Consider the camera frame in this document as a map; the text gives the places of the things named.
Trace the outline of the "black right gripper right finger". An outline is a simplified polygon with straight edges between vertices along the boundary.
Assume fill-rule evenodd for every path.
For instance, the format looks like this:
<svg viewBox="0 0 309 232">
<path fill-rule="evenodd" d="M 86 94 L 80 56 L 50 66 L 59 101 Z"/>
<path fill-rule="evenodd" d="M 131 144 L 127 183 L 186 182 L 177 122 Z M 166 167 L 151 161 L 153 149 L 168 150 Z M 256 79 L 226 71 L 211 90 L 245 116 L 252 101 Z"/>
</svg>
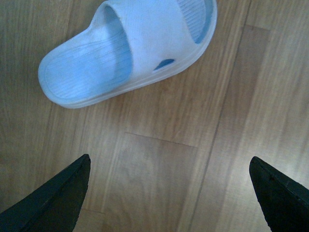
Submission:
<svg viewBox="0 0 309 232">
<path fill-rule="evenodd" d="M 272 232 L 307 232 L 309 230 L 309 190 L 253 157 L 249 174 L 257 200 Z"/>
</svg>

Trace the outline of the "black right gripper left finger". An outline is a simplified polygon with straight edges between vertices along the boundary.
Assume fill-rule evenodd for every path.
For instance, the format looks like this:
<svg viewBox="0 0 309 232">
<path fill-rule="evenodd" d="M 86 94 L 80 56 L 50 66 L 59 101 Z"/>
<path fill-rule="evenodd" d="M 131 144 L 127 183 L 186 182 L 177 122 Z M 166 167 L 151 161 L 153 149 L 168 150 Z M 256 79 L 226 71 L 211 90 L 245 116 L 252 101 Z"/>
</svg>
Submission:
<svg viewBox="0 0 309 232">
<path fill-rule="evenodd" d="M 71 232 L 88 189 L 91 159 L 82 155 L 0 215 L 2 232 Z"/>
</svg>

